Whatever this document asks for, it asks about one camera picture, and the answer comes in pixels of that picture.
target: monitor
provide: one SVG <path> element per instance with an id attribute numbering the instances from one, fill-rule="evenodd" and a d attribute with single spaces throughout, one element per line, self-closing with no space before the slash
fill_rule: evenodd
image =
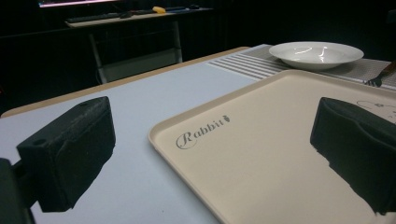
<path id="1" fill-rule="evenodd" d="M 105 2 L 120 2 L 123 0 L 38 0 L 38 5 L 44 7 L 70 7 L 76 5 L 90 5 Z"/>

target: white table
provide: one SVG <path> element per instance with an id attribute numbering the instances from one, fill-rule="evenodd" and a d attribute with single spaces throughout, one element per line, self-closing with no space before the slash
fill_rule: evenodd
<path id="1" fill-rule="evenodd" d="M 15 163 L 20 159 L 16 145 L 66 110 L 95 97 L 110 100 L 117 136 L 112 157 L 74 209 L 42 213 L 35 203 L 36 223 L 218 223 L 154 150 L 148 133 L 164 119 L 255 82 L 255 78 L 214 63 L 240 54 L 252 57 L 252 52 L 265 47 L 226 52 L 208 61 L 203 58 L 133 82 L 108 83 L 105 88 L 69 94 L 3 116 L 0 157 Z M 60 99 L 62 102 L 52 104 Z"/>

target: white plate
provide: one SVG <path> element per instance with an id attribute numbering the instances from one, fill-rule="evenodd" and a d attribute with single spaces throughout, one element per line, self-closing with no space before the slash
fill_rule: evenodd
<path id="1" fill-rule="evenodd" d="M 360 49 L 348 45 L 326 42 L 290 42 L 269 49 L 284 63 L 306 70 L 324 70 L 363 57 Z"/>

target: foam block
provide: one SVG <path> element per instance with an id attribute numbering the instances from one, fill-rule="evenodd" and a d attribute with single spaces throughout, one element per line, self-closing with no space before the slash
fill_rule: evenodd
<path id="1" fill-rule="evenodd" d="M 17 146 L 43 212 L 73 208 L 110 159 L 116 143 L 107 97 L 66 111 Z"/>
<path id="2" fill-rule="evenodd" d="M 396 125 L 347 102 L 321 98 L 310 142 L 376 213 L 396 211 Z"/>

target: beige tray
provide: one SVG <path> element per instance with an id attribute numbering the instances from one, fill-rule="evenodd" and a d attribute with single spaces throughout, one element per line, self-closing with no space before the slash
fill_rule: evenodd
<path id="1" fill-rule="evenodd" d="M 224 223 L 394 223 L 310 145 L 323 96 L 396 121 L 394 91 L 288 70 L 157 124 L 149 140 Z"/>

